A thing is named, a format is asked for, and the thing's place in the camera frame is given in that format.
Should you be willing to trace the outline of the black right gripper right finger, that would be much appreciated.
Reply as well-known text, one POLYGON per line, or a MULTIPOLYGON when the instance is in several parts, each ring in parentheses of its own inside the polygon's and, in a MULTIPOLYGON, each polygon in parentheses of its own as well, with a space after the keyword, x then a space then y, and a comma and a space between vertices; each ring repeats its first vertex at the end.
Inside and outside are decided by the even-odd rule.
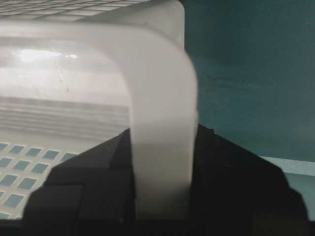
POLYGON ((193 236, 307 236, 309 217, 281 168, 197 128, 190 192, 193 236))

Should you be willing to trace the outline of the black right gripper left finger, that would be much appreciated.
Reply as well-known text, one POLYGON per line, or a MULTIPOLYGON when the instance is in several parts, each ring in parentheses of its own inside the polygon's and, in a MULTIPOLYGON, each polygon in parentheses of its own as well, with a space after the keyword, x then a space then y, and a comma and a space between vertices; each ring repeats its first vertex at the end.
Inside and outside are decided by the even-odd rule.
POLYGON ((53 167, 24 208, 24 236, 127 236, 135 220, 129 130, 53 167))

